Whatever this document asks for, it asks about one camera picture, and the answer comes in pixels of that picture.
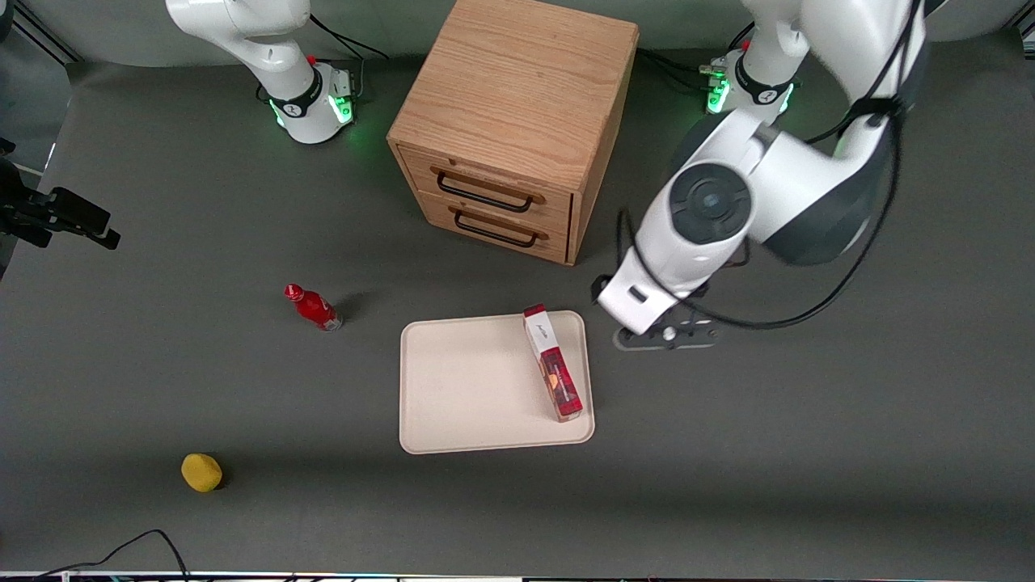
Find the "gray mat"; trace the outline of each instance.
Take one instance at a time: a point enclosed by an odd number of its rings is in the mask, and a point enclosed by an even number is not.
[[[677,55],[704,62],[706,52]],[[291,143],[242,67],[73,71],[45,185],[98,202],[117,252],[20,245],[0,284],[0,564],[97,558],[165,528],[196,570],[1031,580],[1035,107],[1015,33],[935,46],[899,202],[821,317],[690,353],[619,353],[589,303],[700,118],[637,64],[580,264],[423,222],[385,145],[416,61],[372,66],[358,123]],[[845,101],[815,62],[785,127]],[[820,298],[844,261],[759,256],[707,302]],[[339,301],[314,332],[286,283]],[[597,430],[579,446],[415,458],[396,441],[415,320],[581,313]],[[182,455],[216,452],[202,496]],[[169,570],[157,543],[112,568]]]

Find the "tray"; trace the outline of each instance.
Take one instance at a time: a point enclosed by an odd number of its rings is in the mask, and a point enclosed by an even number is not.
[[[417,321],[403,329],[398,441],[411,455],[586,442],[595,429],[586,326],[549,312],[585,408],[559,423],[523,317]]]

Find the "black metal handle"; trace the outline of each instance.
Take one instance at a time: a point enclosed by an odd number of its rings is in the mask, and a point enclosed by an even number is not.
[[[461,216],[464,212],[456,210],[456,215],[453,216],[453,223],[460,230],[466,230],[468,232],[473,232],[474,234],[479,234],[481,236],[487,236],[494,240],[499,240],[500,242],[506,242],[507,244],[513,244],[514,246],[520,246],[522,249],[531,249],[535,244],[535,239],[539,237],[538,234],[532,233],[532,238],[530,240],[518,240],[515,238],[510,238],[508,236],[503,236],[502,234],[496,234],[495,232],[487,231],[485,229],[480,229],[478,227],[472,227],[471,225],[465,225],[460,222]]]
[[[444,180],[445,178],[446,178],[445,172],[439,172],[438,184],[439,184],[439,190],[441,190],[442,192],[455,194],[456,196],[467,198],[468,200],[473,200],[475,202],[480,202],[482,204],[489,204],[490,206],[495,206],[496,208],[509,210],[511,212],[528,212],[528,209],[532,207],[531,196],[525,200],[525,204],[522,204],[521,206],[515,206],[513,204],[507,204],[506,202],[500,202],[499,200],[493,200],[492,198],[485,198],[484,196],[474,194],[473,192],[467,192],[466,190],[461,190],[459,187],[446,185],[442,182],[442,180]]]

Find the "red bottle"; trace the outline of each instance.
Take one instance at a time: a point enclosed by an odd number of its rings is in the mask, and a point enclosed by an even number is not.
[[[316,291],[306,291],[292,283],[285,287],[286,297],[295,302],[298,315],[317,324],[321,331],[333,331],[342,326],[342,320],[334,308]]]

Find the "wooden drawer cabinet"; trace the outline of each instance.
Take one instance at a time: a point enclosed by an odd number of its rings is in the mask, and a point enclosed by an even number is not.
[[[534,0],[456,0],[388,132],[424,217],[574,264],[638,37]]]

